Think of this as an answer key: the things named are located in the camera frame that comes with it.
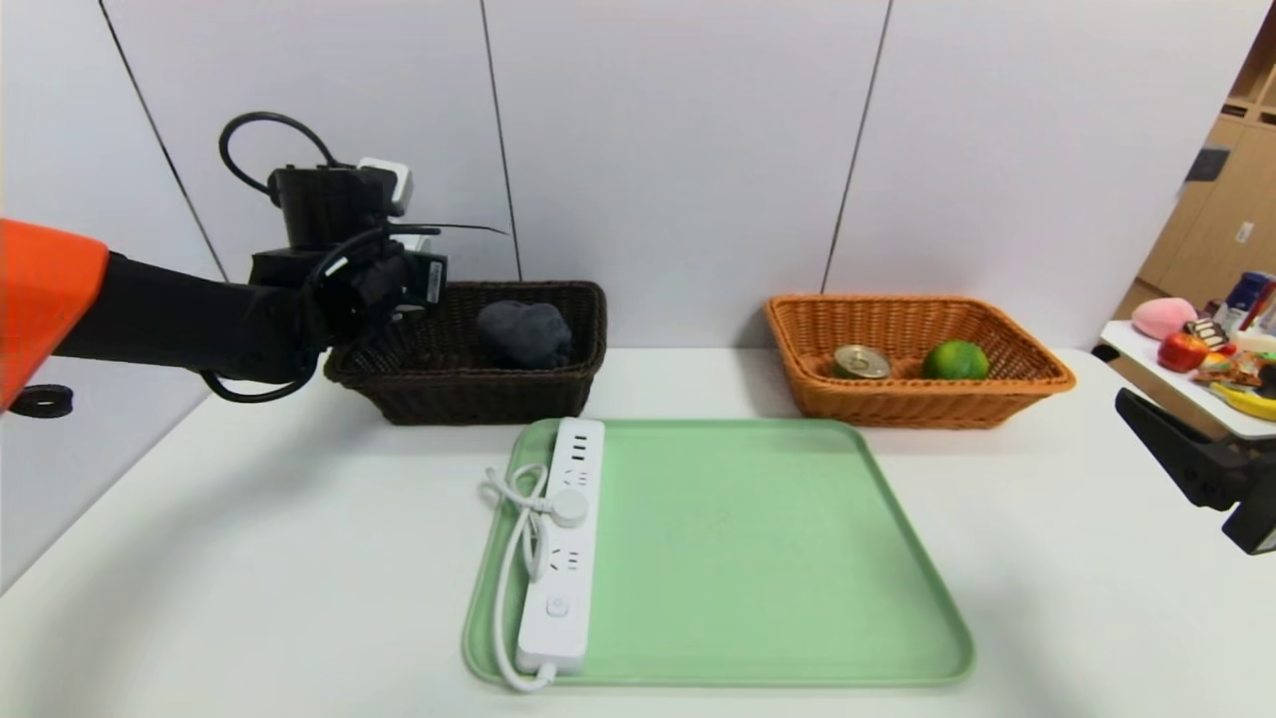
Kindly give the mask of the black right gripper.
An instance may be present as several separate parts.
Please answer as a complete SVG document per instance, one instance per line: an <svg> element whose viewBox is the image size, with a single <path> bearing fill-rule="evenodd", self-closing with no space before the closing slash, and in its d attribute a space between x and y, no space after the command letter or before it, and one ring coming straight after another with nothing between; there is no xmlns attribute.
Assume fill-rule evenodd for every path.
<svg viewBox="0 0 1276 718"><path fill-rule="evenodd" d="M1191 504L1231 514L1222 533L1244 553L1275 548L1275 441L1208 437L1129 388L1116 413Z"/></svg>

